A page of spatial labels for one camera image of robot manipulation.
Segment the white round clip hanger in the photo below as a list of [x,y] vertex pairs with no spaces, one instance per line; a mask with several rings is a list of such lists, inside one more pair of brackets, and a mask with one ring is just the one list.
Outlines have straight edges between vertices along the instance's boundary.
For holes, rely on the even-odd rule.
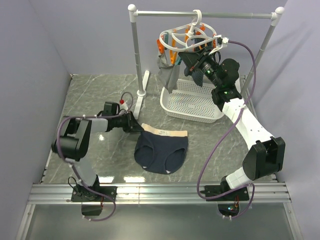
[[196,17],[189,24],[165,30],[160,33],[156,40],[158,53],[164,57],[169,52],[169,63],[178,63],[178,53],[200,50],[207,46],[215,47],[217,44],[216,30],[202,22],[203,14],[199,9],[194,9]]

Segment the navy blue underwear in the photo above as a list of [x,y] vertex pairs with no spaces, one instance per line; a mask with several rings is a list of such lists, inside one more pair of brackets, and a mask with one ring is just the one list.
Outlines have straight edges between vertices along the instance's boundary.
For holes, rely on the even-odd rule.
[[169,175],[179,170],[188,151],[186,130],[164,130],[141,124],[143,132],[138,137],[134,160],[145,171]]

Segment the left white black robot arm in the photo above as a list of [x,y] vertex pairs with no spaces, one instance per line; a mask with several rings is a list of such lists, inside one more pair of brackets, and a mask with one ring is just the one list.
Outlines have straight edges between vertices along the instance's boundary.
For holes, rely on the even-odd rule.
[[101,195],[99,177],[85,158],[94,133],[107,133],[114,128],[125,133],[141,133],[142,126],[132,111],[120,103],[106,101],[103,110],[95,116],[65,116],[56,131],[51,144],[54,153],[73,170],[76,180],[76,192],[83,194],[89,201],[96,201]]

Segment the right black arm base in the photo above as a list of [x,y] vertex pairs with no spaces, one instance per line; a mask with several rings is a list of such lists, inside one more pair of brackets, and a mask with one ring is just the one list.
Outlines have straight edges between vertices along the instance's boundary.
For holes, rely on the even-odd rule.
[[[239,217],[249,209],[253,201],[254,194],[249,197],[248,185],[226,194],[229,190],[230,188],[225,184],[205,185],[204,190],[202,190],[201,193],[208,198],[206,200],[207,202],[220,202],[217,204],[218,212],[223,218],[229,218],[232,220],[233,218]],[[243,212],[240,212],[241,201],[249,201]]]

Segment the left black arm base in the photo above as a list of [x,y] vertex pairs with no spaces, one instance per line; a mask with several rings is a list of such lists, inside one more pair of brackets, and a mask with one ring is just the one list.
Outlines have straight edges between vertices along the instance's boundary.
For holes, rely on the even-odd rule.
[[74,187],[71,195],[72,203],[81,204],[81,213],[85,217],[98,217],[103,211],[103,203],[112,203],[116,200],[117,187],[112,186],[95,186],[94,193],[87,190],[82,185]]

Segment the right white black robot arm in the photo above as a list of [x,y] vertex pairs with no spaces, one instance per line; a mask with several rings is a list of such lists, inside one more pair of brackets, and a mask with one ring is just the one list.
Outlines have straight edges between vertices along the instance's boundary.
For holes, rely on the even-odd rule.
[[255,118],[236,88],[239,63],[227,58],[218,63],[209,50],[180,52],[179,57],[191,71],[201,71],[214,85],[213,103],[227,116],[243,137],[248,153],[242,166],[222,180],[220,194],[226,200],[238,194],[238,188],[283,168],[285,141],[274,137]]

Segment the striped hanging underwear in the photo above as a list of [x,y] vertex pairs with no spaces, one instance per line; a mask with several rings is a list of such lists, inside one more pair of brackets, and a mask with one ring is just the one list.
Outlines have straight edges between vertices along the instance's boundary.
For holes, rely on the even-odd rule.
[[[205,44],[202,44],[201,46],[197,46],[193,49],[194,52],[198,52],[201,48],[205,47],[205,46],[212,46],[213,42],[208,42]],[[184,69],[184,76],[188,77],[191,76],[194,83],[197,86],[202,87],[203,86],[203,78],[204,78],[204,74],[200,71],[200,70],[196,70],[196,71],[190,71],[188,67],[186,67]]]

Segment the grey hanging underwear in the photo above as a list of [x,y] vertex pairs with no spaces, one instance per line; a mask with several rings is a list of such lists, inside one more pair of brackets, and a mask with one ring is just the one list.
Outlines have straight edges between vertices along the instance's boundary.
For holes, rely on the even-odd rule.
[[158,79],[169,94],[177,90],[177,82],[180,74],[180,65],[167,62],[166,54],[158,52],[157,66],[159,68]]

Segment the white perforated laundry basket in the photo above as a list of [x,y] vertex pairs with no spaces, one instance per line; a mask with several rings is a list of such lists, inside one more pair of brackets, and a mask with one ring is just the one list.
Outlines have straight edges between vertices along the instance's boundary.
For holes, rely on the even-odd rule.
[[165,87],[161,91],[160,105],[168,116],[207,124],[224,116],[212,100],[213,84],[198,86],[191,80],[179,79],[176,85],[171,93]]

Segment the white metal clothes rack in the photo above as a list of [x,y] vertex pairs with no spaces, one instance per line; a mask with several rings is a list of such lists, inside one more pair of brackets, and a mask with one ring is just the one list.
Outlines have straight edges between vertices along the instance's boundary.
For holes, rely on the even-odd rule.
[[270,38],[278,25],[285,8],[279,6],[272,13],[213,13],[213,12],[202,12],[198,9],[193,11],[151,11],[151,10],[138,10],[134,4],[128,5],[129,19],[132,29],[132,38],[134,46],[134,56],[135,56],[135,66],[138,82],[137,91],[137,101],[133,111],[133,115],[136,119],[139,118],[144,99],[147,95],[146,88],[150,76],[150,71],[146,70],[142,73],[141,59],[139,51],[138,42],[138,32],[137,32],[137,18],[139,16],[148,17],[196,17],[196,20],[191,22],[191,26],[194,27],[195,24],[200,24],[202,18],[221,18],[221,19],[270,19],[270,27],[265,35],[265,38],[261,44],[258,54],[255,57],[255,66],[257,67],[265,50],[270,41]]

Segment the aluminium mounting rail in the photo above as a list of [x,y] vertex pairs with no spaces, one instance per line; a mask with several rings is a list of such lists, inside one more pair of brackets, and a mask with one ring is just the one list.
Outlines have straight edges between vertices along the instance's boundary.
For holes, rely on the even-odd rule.
[[[253,203],[290,203],[285,183],[255,183]],[[73,190],[67,184],[34,184],[27,203],[30,205],[80,205],[72,200]],[[187,205],[207,204],[196,192],[195,183],[126,183],[118,184],[118,205]]]

